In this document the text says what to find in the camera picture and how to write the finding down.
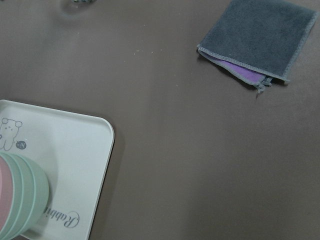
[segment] tray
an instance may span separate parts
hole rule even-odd
[[[2,134],[10,126],[10,134]],[[0,100],[0,151],[47,174],[49,201],[29,240],[88,240],[114,143],[103,118]]]

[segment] brown table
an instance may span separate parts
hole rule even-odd
[[[113,125],[91,240],[319,239],[319,21],[256,98],[197,53],[229,0],[69,1],[0,2],[0,97]]]

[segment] cartoon bear drawing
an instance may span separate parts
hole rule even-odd
[[[21,126],[21,121],[15,121],[5,117],[2,118],[2,124],[0,126],[0,149],[4,148],[4,150],[9,151],[12,148]]]

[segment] cloth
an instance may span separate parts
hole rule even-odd
[[[273,78],[289,82],[318,15],[284,0],[232,0],[198,51],[262,92]]]

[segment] pink bowl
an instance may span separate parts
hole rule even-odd
[[[13,180],[7,163],[0,157],[0,231],[5,225],[13,200]]]

